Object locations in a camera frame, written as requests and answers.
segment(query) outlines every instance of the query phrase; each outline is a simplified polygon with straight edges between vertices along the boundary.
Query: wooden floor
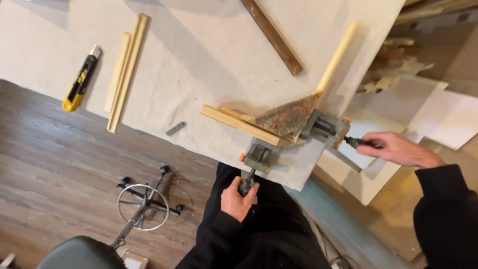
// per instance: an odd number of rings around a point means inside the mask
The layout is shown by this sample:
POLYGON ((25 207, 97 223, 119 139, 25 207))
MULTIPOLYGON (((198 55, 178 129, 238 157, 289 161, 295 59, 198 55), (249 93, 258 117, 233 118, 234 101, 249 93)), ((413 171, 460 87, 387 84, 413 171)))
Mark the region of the wooden floor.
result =
POLYGON ((169 201, 185 210, 155 231, 132 231, 126 246, 159 269, 173 268, 195 245, 217 162, 123 125, 111 134, 106 124, 0 80, 0 258, 16 253, 19 267, 30 269, 76 235, 110 244, 124 226, 118 181, 153 182, 164 164, 176 174, 169 201))

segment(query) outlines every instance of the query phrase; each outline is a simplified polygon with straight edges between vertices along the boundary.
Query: black stool seat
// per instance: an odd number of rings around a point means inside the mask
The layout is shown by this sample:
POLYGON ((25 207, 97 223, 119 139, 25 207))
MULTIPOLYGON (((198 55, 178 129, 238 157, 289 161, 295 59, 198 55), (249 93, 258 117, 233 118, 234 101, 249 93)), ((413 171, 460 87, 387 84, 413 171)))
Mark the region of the black stool seat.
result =
POLYGON ((116 251, 87 236, 75 236, 57 245, 37 269, 126 269, 116 251))

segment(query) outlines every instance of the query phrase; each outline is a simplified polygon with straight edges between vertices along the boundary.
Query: black sleeve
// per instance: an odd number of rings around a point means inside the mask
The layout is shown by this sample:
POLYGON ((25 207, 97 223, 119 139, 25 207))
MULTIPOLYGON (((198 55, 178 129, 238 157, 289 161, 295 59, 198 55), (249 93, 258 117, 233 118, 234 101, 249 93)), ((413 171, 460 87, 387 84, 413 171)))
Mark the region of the black sleeve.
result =
POLYGON ((220 211, 214 220, 198 227, 196 246, 176 268, 224 268, 231 254, 231 241, 241 228, 242 223, 220 211))
POLYGON ((423 198, 413 212, 418 242, 431 268, 478 265, 478 196, 458 165, 417 170, 423 198))

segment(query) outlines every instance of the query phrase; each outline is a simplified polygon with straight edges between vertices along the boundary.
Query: dark wooden stick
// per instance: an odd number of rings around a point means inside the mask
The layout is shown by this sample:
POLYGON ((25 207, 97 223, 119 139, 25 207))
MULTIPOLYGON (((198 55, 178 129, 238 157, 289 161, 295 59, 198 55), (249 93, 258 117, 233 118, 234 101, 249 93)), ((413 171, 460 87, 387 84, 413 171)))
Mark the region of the dark wooden stick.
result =
POLYGON ((284 61, 291 74, 293 76, 299 74, 303 69, 302 66, 292 54, 289 47, 287 47, 279 33, 277 33, 274 26, 272 26, 271 22, 261 11, 256 2, 254 0, 240 1, 246 7, 247 11, 249 11, 249 14, 256 21, 257 25, 267 37, 271 45, 274 47, 275 51, 279 54, 282 61, 284 61))

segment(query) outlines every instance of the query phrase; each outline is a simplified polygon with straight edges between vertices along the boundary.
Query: table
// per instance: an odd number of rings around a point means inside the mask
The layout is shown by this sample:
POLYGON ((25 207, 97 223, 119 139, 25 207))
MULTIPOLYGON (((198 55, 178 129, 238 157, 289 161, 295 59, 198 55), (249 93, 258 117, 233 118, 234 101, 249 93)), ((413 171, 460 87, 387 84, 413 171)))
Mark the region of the table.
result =
MULTIPOLYGON (((124 31, 137 14, 152 20, 122 122, 248 170, 238 162, 251 136, 200 115, 204 104, 256 116, 309 95, 346 28, 356 35, 326 90, 321 110, 341 116, 404 0, 258 1, 304 71, 291 76, 239 0, 3 0, 0 3, 0 78, 63 100, 86 55, 103 56, 82 107, 103 111, 124 31), (164 133, 180 121, 187 126, 164 133)), ((300 191, 324 144, 286 149, 267 178, 300 191)))

